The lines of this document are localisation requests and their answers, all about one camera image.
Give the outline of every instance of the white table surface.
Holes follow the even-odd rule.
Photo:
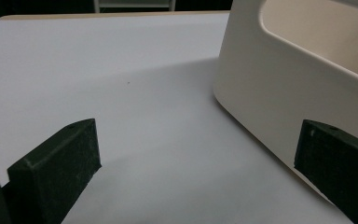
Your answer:
[[[0,21],[0,183],[96,118],[103,168],[63,223],[350,223],[215,101],[227,16]]]

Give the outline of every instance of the white paper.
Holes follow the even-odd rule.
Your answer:
[[[213,97],[227,14],[0,21],[0,183],[96,118],[103,168],[64,223],[350,223]]]

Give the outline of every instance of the black rubber pad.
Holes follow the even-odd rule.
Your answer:
[[[304,120],[295,168],[358,223],[358,138],[336,127]]]
[[[94,119],[59,130],[7,169],[13,223],[61,223],[99,168]]]

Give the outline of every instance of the white paper sheet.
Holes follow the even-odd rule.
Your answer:
[[[215,101],[227,14],[0,21],[0,183],[96,118],[103,168],[64,223],[350,223]]]

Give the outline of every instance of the wooden board edge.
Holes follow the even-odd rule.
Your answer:
[[[217,14],[217,13],[228,13],[228,12],[229,11],[164,11],[164,12],[124,12],[124,13],[119,12],[119,13],[90,13],[90,14],[10,15],[10,16],[1,17],[0,21],[200,15],[200,14]]]

